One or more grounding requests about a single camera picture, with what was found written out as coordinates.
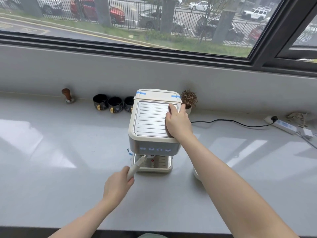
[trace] grass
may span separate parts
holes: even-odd
[[[52,23],[57,23],[69,27],[76,27],[84,30],[104,33],[116,37],[128,38],[132,42],[143,41],[149,44],[160,45],[166,48],[172,48],[182,51],[190,51],[190,52],[198,52],[198,53],[207,53],[207,54],[216,54],[216,55],[224,55],[224,56],[235,56],[235,57],[247,57],[251,51],[250,47],[235,47],[229,45],[219,45],[213,44],[211,41],[203,40],[199,43],[197,38],[189,38],[181,35],[168,35],[162,34],[156,31],[143,31],[143,30],[127,30],[126,28],[118,28],[118,27],[103,27],[97,23],[91,22],[79,22],[79,21],[67,21],[67,20],[57,20],[51,18],[37,18],[30,15],[25,14],[22,11],[7,11],[1,10],[2,13],[18,15],[21,17],[28,17],[43,21],[48,21]]]

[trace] power cord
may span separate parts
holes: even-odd
[[[216,121],[229,121],[229,122],[234,122],[234,123],[237,123],[237,124],[240,124],[242,126],[249,127],[249,128],[259,128],[259,127],[266,127],[266,126],[270,126],[270,125],[274,124],[278,120],[278,118],[276,116],[273,116],[271,118],[271,120],[272,120],[272,123],[270,123],[270,124],[258,125],[258,126],[250,126],[250,125],[242,124],[242,123],[239,123],[238,121],[235,121],[235,120],[232,120],[232,119],[215,119],[215,120],[212,120],[212,121],[191,121],[191,123],[213,123],[213,122],[216,122]]]
[[[312,147],[314,147],[315,149],[317,149],[317,146],[315,144],[313,144],[311,141],[309,141],[306,137],[304,137],[303,135],[301,135],[299,132],[296,132],[295,134],[297,134],[297,136],[301,137],[303,140],[305,140],[308,144],[310,144]]]

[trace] black fence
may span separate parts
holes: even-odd
[[[83,17],[77,10],[75,0],[37,0],[37,3],[47,18],[98,22],[97,12],[93,0],[80,0]],[[115,27],[126,28],[128,30],[157,30],[160,27],[160,18],[156,15],[157,5],[143,0],[109,0],[110,16],[112,25]],[[0,0],[0,7],[4,9],[22,10],[19,0]],[[186,8],[176,7],[174,11],[172,35],[182,35],[188,38],[200,38],[201,32],[197,28],[198,21],[204,16],[204,12],[193,11]],[[249,43],[248,35],[252,30],[266,23],[234,19],[224,44],[235,46],[253,46]],[[205,40],[212,39],[213,29],[204,33]]]

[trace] black cup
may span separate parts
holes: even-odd
[[[110,112],[113,113],[119,113],[123,109],[122,99],[119,97],[112,97],[108,100],[108,106],[110,109]]]
[[[93,104],[100,110],[105,110],[108,108],[108,97],[105,94],[97,94],[93,97]]]
[[[125,111],[132,113],[133,103],[134,103],[133,96],[126,97],[123,102]]]

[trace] espresso machine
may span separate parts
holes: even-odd
[[[134,152],[128,180],[136,172],[168,173],[172,170],[173,156],[181,145],[165,125],[169,103],[180,111],[182,101],[177,92],[160,89],[137,91],[128,130],[130,150]]]

